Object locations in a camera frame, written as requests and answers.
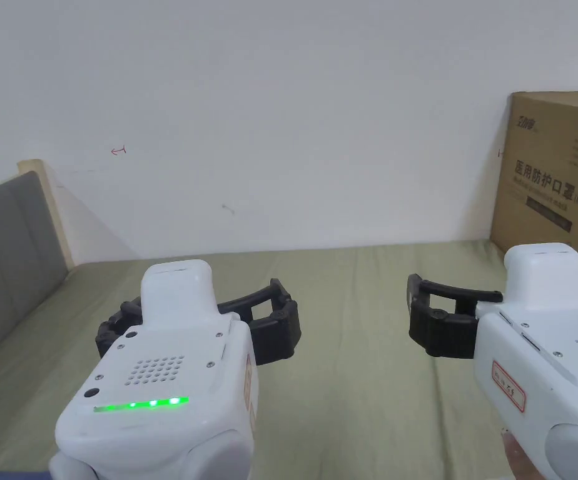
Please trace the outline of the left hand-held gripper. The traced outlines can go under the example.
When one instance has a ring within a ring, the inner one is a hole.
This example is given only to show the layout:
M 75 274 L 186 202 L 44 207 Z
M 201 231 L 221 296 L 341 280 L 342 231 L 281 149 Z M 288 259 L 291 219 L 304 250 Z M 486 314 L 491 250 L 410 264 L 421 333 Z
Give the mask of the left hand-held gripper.
M 277 278 L 216 304 L 207 262 L 151 266 L 141 297 L 99 325 L 101 360 L 56 423 L 51 477 L 250 479 L 256 365 L 291 358 L 301 336 Z

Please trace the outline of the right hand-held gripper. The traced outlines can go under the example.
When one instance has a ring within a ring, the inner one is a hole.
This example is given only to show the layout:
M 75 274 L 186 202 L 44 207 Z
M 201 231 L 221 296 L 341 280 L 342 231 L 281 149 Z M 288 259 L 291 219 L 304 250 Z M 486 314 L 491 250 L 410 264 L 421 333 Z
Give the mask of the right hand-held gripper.
M 408 275 L 408 336 L 429 356 L 474 359 L 481 390 L 538 472 L 578 479 L 578 252 L 518 245 L 504 266 L 504 295 Z

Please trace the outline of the person's right hand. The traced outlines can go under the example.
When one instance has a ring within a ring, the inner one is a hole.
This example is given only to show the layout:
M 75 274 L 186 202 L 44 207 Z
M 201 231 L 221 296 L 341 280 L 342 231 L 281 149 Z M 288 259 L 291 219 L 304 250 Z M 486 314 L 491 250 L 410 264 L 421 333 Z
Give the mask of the person's right hand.
M 514 479 L 544 479 L 512 433 L 504 429 L 501 436 L 505 455 Z

